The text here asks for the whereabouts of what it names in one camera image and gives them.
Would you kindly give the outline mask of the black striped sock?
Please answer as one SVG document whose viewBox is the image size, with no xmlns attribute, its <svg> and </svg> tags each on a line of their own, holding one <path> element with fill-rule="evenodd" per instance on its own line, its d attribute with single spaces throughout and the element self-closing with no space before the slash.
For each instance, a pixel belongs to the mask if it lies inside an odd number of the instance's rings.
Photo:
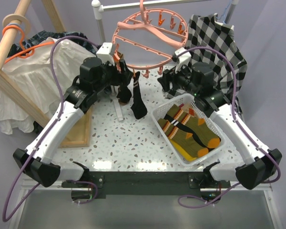
<svg viewBox="0 0 286 229">
<path fill-rule="evenodd" d="M 116 98 L 118 99 L 119 104 L 125 105 L 128 104 L 130 99 L 132 97 L 132 93 L 128 86 L 126 85 L 121 85 L 118 88 L 118 94 Z"/>
<path fill-rule="evenodd" d="M 136 72 L 133 77 L 133 104 L 131 110 L 136 119 L 141 119 L 147 115 L 147 108 L 141 97 L 139 85 L 140 72 Z"/>
</svg>

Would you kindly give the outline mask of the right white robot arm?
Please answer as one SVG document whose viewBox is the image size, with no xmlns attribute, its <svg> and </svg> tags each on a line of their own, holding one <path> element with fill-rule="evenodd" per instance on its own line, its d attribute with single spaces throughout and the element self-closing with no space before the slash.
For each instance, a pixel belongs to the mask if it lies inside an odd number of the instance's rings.
<svg viewBox="0 0 286 229">
<path fill-rule="evenodd" d="M 280 176 L 281 152 L 270 149 L 253 134 L 232 108 L 233 102 L 215 89 L 213 77 L 210 65 L 198 62 L 192 68 L 183 65 L 164 70 L 158 78 L 165 92 L 186 91 L 198 110 L 222 129 L 242 157 L 243 161 L 238 164 L 212 163 L 204 171 L 203 183 L 214 187 L 220 180 L 237 181 L 251 190 L 268 183 L 274 173 Z"/>
</svg>

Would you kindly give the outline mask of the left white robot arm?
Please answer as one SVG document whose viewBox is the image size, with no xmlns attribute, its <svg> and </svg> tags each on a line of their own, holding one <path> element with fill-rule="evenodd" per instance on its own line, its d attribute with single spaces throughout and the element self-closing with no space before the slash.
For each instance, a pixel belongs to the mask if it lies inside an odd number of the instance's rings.
<svg viewBox="0 0 286 229">
<path fill-rule="evenodd" d="M 109 86 L 128 86 L 133 76 L 124 59 L 110 65 L 98 57 L 86 58 L 80 73 L 66 90 L 55 115 L 26 149 L 13 153 L 23 173 L 44 187 L 55 181 L 73 181 L 78 187 L 89 183 L 89 169 L 78 162 L 54 164 L 53 157 L 72 127 L 97 101 L 98 94 Z"/>
</svg>

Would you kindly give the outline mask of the orange clothes hanger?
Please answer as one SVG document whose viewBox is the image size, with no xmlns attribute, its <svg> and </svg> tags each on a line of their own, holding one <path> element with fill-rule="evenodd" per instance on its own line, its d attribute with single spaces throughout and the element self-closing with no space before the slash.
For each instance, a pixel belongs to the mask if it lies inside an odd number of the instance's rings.
<svg viewBox="0 0 286 229">
<path fill-rule="evenodd" d="M 19 57 L 19 58 L 22 58 L 22 59 L 26 59 L 28 57 L 31 57 L 32 55 L 34 55 L 35 53 L 35 49 L 37 48 L 40 48 L 42 46 L 46 46 L 46 45 L 54 45 L 55 42 L 46 42 L 46 43 L 40 43 L 38 45 L 35 45 L 35 46 L 32 46 L 32 47 L 29 47 L 29 48 L 25 48 L 25 46 L 22 44 L 22 42 L 25 40 L 25 33 L 23 31 L 23 29 L 21 28 L 21 26 L 19 24 L 16 24 L 16 23 L 9 23 L 7 26 L 5 26 L 2 30 L 2 35 L 5 34 L 5 32 L 9 29 L 16 29 L 17 31 L 20 32 L 21 34 L 21 39 L 19 41 L 19 45 L 22 49 L 21 52 L 7 58 L 5 60 L 5 64 L 8 63 L 9 61 L 13 60 L 14 58 L 16 57 Z"/>
</svg>

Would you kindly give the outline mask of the blue clothes hanger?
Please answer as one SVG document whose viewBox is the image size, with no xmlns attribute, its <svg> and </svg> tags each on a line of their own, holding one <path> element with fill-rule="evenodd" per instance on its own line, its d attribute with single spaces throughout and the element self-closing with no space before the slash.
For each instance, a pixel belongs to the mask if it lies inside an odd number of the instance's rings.
<svg viewBox="0 0 286 229">
<path fill-rule="evenodd" d="M 225 23 L 225 18 L 227 16 L 227 12 L 228 12 L 228 9 L 229 9 L 231 4 L 232 4 L 232 0 L 229 1 L 227 6 L 225 7 L 223 13 L 220 16 L 218 16 L 218 15 L 216 16 L 217 21 L 221 21 L 222 23 Z"/>
</svg>

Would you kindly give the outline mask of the white plastic basket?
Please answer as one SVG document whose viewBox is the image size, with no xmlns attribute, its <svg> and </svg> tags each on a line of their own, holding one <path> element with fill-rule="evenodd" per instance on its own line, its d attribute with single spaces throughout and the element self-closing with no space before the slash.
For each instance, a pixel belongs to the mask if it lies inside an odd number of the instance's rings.
<svg viewBox="0 0 286 229">
<path fill-rule="evenodd" d="M 154 108 L 151 118 L 185 167 L 202 163 L 224 148 L 224 134 L 198 109 L 190 94 L 177 96 Z"/>
</svg>

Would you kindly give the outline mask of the dark patterned garment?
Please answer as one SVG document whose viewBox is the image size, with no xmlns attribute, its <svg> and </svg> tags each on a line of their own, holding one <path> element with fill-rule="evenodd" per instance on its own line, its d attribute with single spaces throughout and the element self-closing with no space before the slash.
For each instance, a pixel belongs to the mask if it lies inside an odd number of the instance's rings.
<svg viewBox="0 0 286 229">
<path fill-rule="evenodd" d="M 40 44 L 41 42 L 45 41 L 47 38 L 54 38 L 60 39 L 63 37 L 68 37 L 68 40 L 80 45 L 81 47 L 85 48 L 89 52 L 96 54 L 95 46 L 91 43 L 88 43 L 87 37 L 81 32 L 51 32 L 51 31 L 41 31 L 32 36 L 31 38 L 22 42 L 22 45 L 25 48 L 30 48 L 35 45 Z"/>
</svg>

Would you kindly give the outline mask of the black white checkered shirt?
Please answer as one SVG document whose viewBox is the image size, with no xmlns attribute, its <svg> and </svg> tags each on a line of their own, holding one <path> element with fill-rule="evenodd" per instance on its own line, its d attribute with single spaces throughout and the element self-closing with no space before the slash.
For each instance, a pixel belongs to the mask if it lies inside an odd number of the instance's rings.
<svg viewBox="0 0 286 229">
<path fill-rule="evenodd" d="M 192 15 L 185 49 L 191 54 L 193 95 L 203 97 L 219 91 L 239 115 L 237 99 L 247 70 L 247 62 L 234 41 L 234 27 L 219 23 L 216 14 Z"/>
</svg>

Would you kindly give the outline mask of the olive orange sock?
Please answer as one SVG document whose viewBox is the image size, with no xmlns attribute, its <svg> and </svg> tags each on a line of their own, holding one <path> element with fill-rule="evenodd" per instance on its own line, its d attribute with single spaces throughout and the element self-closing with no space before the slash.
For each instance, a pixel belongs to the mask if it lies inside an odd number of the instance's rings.
<svg viewBox="0 0 286 229">
<path fill-rule="evenodd" d="M 169 140 L 175 141 L 179 144 L 189 155 L 198 157 L 198 150 L 200 146 L 194 141 L 192 134 L 187 133 L 177 126 L 171 124 L 168 120 L 160 118 L 158 124 Z"/>
<path fill-rule="evenodd" d="M 195 117 L 175 104 L 168 110 L 163 119 L 192 134 L 194 141 L 200 146 L 197 152 L 198 158 L 207 155 L 221 143 L 221 138 L 208 128 L 203 118 Z"/>
</svg>

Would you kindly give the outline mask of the white blouse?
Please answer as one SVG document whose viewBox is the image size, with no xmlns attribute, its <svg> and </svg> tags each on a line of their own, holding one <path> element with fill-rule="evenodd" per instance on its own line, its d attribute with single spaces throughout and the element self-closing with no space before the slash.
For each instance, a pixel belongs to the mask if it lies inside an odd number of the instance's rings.
<svg viewBox="0 0 286 229">
<path fill-rule="evenodd" d="M 47 38 L 42 43 L 55 41 L 54 38 Z M 71 40 L 63 40 L 56 46 L 51 62 L 52 46 L 37 48 L 34 55 L 26 59 L 16 57 L 4 64 L 2 69 L 48 117 L 52 117 L 61 101 L 51 67 L 54 67 L 57 81 L 65 92 L 79 75 L 84 59 L 95 56 Z M 0 90 L 2 133 L 11 135 L 14 128 L 30 133 L 34 129 L 33 122 L 31 116 Z"/>
</svg>

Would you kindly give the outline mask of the yellow sock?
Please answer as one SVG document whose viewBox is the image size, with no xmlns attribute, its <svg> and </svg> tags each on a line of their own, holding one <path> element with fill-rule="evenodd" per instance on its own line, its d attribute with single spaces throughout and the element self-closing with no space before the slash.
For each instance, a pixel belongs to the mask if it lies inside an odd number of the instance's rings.
<svg viewBox="0 0 286 229">
<path fill-rule="evenodd" d="M 175 141 L 170 140 L 170 143 L 174 146 L 176 151 L 184 157 L 186 161 L 192 162 L 196 160 L 198 157 L 193 157 L 189 155 L 179 144 L 177 144 Z"/>
</svg>

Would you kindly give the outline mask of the white metal clothes rail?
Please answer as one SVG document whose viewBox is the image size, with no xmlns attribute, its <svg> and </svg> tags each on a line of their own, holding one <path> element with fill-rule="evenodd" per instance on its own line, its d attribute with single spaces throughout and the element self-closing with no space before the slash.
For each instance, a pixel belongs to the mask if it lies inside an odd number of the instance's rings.
<svg viewBox="0 0 286 229">
<path fill-rule="evenodd" d="M 158 68 L 159 71 L 158 73 L 162 73 L 163 66 L 168 64 L 171 61 L 171 56 L 152 49 L 148 46 L 141 45 L 139 43 L 135 43 L 131 40 L 128 40 L 124 37 L 118 36 L 118 31 L 120 29 L 122 30 L 136 30 L 136 29 L 141 29 L 141 30 L 146 30 L 153 34 L 154 36 L 158 37 L 161 41 L 167 43 L 168 45 L 174 47 L 174 48 L 181 48 L 185 46 L 186 38 L 188 35 L 188 32 L 186 31 L 188 29 L 184 18 L 179 15 L 178 13 L 172 11 L 172 10 L 167 10 L 167 9 L 162 9 L 162 8 L 152 8 L 152 9 L 147 9 L 147 7 L 150 6 L 159 6 L 159 5 L 173 5 L 173 4 L 181 4 L 181 3 L 188 3 L 189 1 L 187 0 L 150 0 L 150 1 L 139 1 L 138 3 L 125 3 L 125 4 L 116 4 L 116 5 L 110 5 L 110 6 L 103 6 L 99 0 L 93 0 L 91 2 L 91 5 L 93 7 L 93 12 L 94 12 L 94 17 L 97 22 L 98 30 L 99 30 L 99 35 L 101 42 L 105 43 L 106 38 L 105 38 L 105 30 L 104 26 L 102 23 L 102 14 L 105 11 L 113 11 L 113 10 L 122 10 L 122 9 L 132 9 L 139 7 L 140 11 L 136 14 L 133 14 L 129 17 L 127 17 L 123 22 L 117 26 L 116 32 L 114 33 L 112 37 L 112 42 L 115 42 L 115 39 L 118 38 L 121 41 L 127 42 L 131 45 L 138 46 L 141 49 L 144 49 L 148 52 L 152 52 L 154 54 L 157 54 L 159 56 L 165 57 L 166 60 L 162 61 L 158 64 L 154 65 L 146 65 L 143 67 L 139 66 L 134 66 L 134 65 L 128 65 L 129 68 L 135 70 L 145 70 L 146 73 L 144 76 L 146 78 L 149 77 L 149 71 L 151 69 Z M 149 12 L 158 12 L 159 13 L 159 21 L 158 21 L 158 26 L 154 26 L 151 24 L 151 21 L 149 20 L 148 13 Z M 167 13 L 171 15 L 171 24 L 170 24 L 170 30 L 166 30 L 161 28 L 160 26 L 163 23 L 162 19 L 162 13 Z"/>
</svg>

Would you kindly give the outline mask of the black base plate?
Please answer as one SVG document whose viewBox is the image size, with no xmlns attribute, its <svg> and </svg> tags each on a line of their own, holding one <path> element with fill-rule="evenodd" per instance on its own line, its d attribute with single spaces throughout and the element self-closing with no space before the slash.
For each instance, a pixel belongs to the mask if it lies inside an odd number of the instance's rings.
<svg viewBox="0 0 286 229">
<path fill-rule="evenodd" d="M 73 200 L 105 199 L 110 195 L 182 196 L 214 199 L 229 181 L 214 181 L 203 172 L 89 172 L 85 183 L 62 182 Z"/>
</svg>

